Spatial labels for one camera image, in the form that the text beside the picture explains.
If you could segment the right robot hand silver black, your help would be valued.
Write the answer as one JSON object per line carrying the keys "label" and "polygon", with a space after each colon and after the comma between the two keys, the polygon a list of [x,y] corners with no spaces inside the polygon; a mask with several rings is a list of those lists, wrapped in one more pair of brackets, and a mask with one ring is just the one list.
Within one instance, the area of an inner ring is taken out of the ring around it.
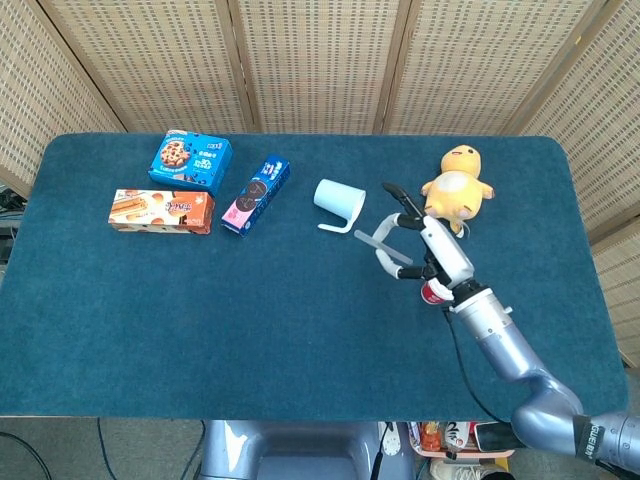
{"label": "right robot hand silver black", "polygon": [[[421,297],[430,305],[458,304],[484,289],[474,279],[474,267],[454,237],[438,220],[426,215],[401,187],[385,183],[384,190],[404,208],[386,217],[373,234],[375,255],[382,268],[395,279],[422,280]],[[426,247],[423,266],[401,266],[384,244],[396,227],[416,231]]]}

